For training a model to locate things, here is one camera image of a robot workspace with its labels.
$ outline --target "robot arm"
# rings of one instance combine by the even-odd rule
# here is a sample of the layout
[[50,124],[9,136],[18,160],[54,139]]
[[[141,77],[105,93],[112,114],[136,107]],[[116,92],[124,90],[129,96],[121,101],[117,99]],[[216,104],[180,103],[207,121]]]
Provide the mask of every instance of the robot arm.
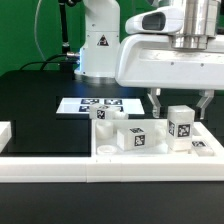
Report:
[[152,12],[130,18],[126,22],[126,32],[172,34],[184,25],[184,11],[180,7],[162,7]]
[[166,3],[169,6],[159,8],[159,12],[174,8],[183,10],[181,29],[163,32],[163,29],[144,28],[144,17],[156,14],[158,10],[127,21],[127,31],[135,35],[121,43],[116,80],[122,86],[151,88],[149,98],[156,118],[161,106],[157,99],[160,88],[199,89],[202,98],[197,106],[203,119],[214,90],[224,89],[224,37],[216,37],[221,0]]
[[115,82],[120,47],[120,7],[115,0],[84,0],[86,42],[80,49],[75,78],[91,83]]

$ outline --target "logo sticker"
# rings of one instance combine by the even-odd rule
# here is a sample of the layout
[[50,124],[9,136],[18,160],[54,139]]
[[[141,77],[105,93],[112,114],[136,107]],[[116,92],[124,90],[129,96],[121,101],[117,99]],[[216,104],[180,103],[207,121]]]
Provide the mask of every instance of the logo sticker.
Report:
[[106,100],[104,100],[104,104],[107,104],[107,105],[122,105],[122,100],[106,99]]
[[89,106],[80,106],[79,112],[89,112]]
[[99,118],[99,119],[105,119],[105,111],[103,111],[103,110],[97,110],[97,118]]
[[193,141],[192,144],[197,148],[206,147],[206,144],[203,141]]
[[99,99],[82,99],[81,104],[94,104],[99,102]]
[[132,128],[130,129],[130,131],[132,131],[133,133],[141,133],[141,132],[144,132],[141,128]]
[[109,46],[109,44],[107,42],[107,39],[106,39],[106,37],[104,35],[100,38],[100,40],[99,40],[97,45],[98,46]]
[[191,125],[190,124],[182,124],[178,125],[178,138],[181,137],[189,137],[191,131]]
[[145,135],[135,136],[135,146],[145,145]]
[[174,136],[174,132],[175,132],[175,124],[169,121],[169,133]]

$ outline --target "green background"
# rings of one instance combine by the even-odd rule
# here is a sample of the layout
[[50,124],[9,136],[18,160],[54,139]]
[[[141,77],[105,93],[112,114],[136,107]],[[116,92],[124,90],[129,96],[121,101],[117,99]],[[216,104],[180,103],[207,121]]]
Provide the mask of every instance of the green background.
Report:
[[[121,8],[121,40],[127,36],[125,21],[133,15],[152,10],[145,0],[118,0]],[[34,21],[38,0],[0,1],[0,75],[22,65],[42,61],[34,39]],[[73,51],[84,43],[85,16],[83,3],[67,7],[69,41]],[[224,23],[220,17],[220,26]],[[38,41],[48,58],[61,53],[60,13],[57,0],[43,0],[38,19]],[[39,69],[32,65],[27,69]],[[50,65],[48,69],[57,69]]]

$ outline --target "white cube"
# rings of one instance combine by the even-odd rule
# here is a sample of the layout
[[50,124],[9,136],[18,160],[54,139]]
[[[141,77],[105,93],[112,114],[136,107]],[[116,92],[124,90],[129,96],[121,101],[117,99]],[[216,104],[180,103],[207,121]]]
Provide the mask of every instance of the white cube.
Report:
[[190,150],[195,111],[188,106],[170,106],[167,117],[166,143],[173,151]]
[[143,128],[118,129],[117,145],[124,151],[146,148],[150,145],[150,136]]
[[120,111],[120,107],[110,107],[104,104],[95,103],[90,105],[90,119],[113,120],[115,112]]

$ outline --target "cable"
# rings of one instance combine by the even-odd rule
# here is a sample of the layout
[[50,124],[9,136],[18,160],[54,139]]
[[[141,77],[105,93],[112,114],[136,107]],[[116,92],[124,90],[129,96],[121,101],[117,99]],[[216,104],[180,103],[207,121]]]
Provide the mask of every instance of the cable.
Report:
[[[60,61],[34,61],[34,62],[30,62],[30,63],[27,63],[27,64],[23,65],[19,70],[22,71],[25,67],[27,67],[29,65],[43,64],[43,63],[47,63],[47,64],[60,64]],[[74,62],[70,62],[70,61],[66,61],[64,63],[74,64]]]
[[68,41],[68,28],[67,28],[67,18],[66,18],[66,7],[64,0],[58,0],[60,8],[61,17],[61,32],[62,32],[62,53],[67,53],[70,51],[70,45]]
[[56,55],[49,57],[45,62],[43,62],[43,65],[41,66],[40,70],[43,71],[45,66],[48,64],[48,62],[50,62],[56,58],[61,58],[61,57],[66,57],[66,54],[56,54]]
[[35,14],[35,23],[34,23],[34,39],[35,39],[35,43],[37,46],[37,49],[42,57],[42,59],[44,61],[46,61],[45,56],[40,48],[39,42],[38,42],[38,38],[37,38],[37,24],[38,24],[38,18],[39,18],[39,11],[40,11],[40,6],[41,6],[42,0],[39,0],[38,5],[37,5],[37,9],[36,9],[36,14]]

